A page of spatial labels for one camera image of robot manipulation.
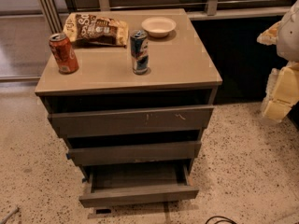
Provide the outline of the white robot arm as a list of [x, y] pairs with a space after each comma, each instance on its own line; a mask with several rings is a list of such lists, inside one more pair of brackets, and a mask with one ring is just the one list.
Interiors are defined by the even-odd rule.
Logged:
[[281, 69], [272, 69], [261, 105], [263, 119], [279, 123], [299, 102], [299, 0], [257, 42], [275, 45], [278, 56], [288, 61]]

